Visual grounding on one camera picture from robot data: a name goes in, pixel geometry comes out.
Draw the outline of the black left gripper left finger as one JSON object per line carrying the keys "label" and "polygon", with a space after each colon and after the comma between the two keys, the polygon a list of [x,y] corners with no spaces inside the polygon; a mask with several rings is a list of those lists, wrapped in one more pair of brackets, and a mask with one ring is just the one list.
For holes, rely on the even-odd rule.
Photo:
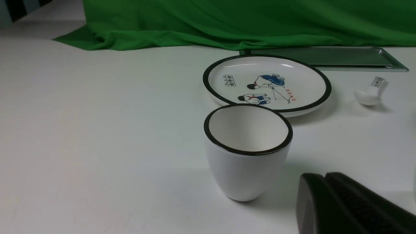
{"label": "black left gripper left finger", "polygon": [[303,173],[299,179],[296,221],[300,234],[367,234],[323,176]]}

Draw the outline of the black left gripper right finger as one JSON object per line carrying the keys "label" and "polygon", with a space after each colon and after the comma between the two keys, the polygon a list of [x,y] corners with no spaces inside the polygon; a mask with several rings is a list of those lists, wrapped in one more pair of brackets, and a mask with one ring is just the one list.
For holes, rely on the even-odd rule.
{"label": "black left gripper right finger", "polygon": [[414,234],[415,215],[340,172],[325,180],[342,206],[368,234]]}

